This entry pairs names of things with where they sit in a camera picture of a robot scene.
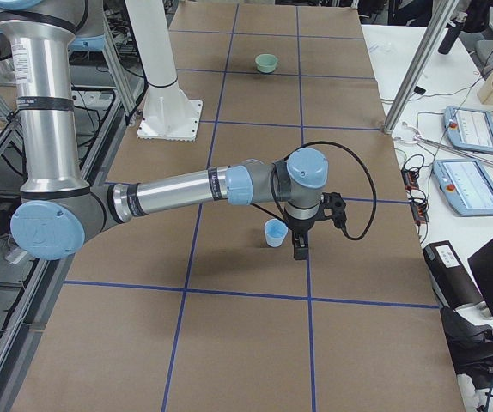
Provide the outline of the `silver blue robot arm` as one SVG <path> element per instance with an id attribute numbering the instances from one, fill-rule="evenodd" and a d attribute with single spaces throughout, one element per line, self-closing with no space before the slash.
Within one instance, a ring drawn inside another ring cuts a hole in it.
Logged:
<path id="1" fill-rule="evenodd" d="M 10 223 L 17 245 L 45 260 L 76 253 L 99 233 L 135 217 L 211 201 L 284 202 L 294 257 L 307 257 L 307 233 L 326 219 L 326 157 L 299 148 L 266 165 L 245 161 L 151 183 L 92 186 L 79 170 L 68 50 L 77 36 L 102 36 L 99 1 L 0 1 L 0 29 L 14 61 L 27 181 Z"/>

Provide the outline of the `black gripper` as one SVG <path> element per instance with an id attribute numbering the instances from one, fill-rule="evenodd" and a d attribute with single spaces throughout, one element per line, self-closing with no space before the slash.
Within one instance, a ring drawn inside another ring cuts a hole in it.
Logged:
<path id="1" fill-rule="evenodd" d="M 287 226 L 293 233 L 294 260 L 307 260 L 307 234 L 313 227 L 317 214 L 317 209 L 284 210 L 284 217 L 287 222 Z"/>

